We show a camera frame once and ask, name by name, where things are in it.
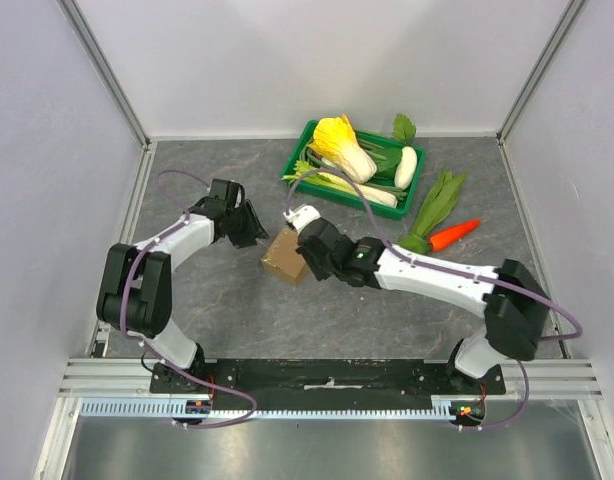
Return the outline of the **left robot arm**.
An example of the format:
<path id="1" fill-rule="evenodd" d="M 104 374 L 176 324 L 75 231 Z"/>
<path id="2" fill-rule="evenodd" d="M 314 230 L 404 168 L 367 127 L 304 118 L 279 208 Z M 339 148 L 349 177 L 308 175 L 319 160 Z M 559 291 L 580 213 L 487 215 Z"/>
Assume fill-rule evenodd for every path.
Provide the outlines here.
<path id="1" fill-rule="evenodd" d="M 198 392 L 207 379 L 204 352 L 172 319 L 172 275 L 192 255 L 223 238 L 240 249 L 268 237 L 244 187 L 214 179 L 207 195 L 165 230 L 135 244 L 110 247 L 96 315 L 142 341 L 172 370 L 172 382 L 183 392 Z"/>

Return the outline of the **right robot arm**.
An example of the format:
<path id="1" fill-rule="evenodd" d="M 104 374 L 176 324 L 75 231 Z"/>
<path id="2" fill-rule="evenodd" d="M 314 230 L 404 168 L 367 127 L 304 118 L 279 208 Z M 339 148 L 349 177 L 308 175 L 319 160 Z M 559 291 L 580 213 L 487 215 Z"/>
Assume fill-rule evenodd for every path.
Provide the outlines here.
<path id="1" fill-rule="evenodd" d="M 475 267 L 417 256 L 401 247 L 387 249 L 380 239 L 358 241 L 329 221 L 317 218 L 293 224 L 297 253 L 317 280 L 335 277 L 352 287 L 404 291 L 458 306 L 484 321 L 454 347 L 445 381 L 454 392 L 470 392 L 501 361 L 532 361 L 548 315 L 545 305 L 514 291 L 544 292 L 515 260 L 501 267 Z"/>

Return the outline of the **brown cardboard express box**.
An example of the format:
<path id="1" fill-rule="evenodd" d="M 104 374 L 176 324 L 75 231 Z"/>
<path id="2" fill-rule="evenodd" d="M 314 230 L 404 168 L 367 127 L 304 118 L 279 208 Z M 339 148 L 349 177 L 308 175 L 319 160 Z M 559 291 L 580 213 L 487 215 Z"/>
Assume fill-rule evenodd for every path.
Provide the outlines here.
<path id="1" fill-rule="evenodd" d="M 261 262 L 266 272 L 297 287 L 308 271 L 304 258 L 297 253 L 297 232 L 285 226 L 268 248 Z"/>

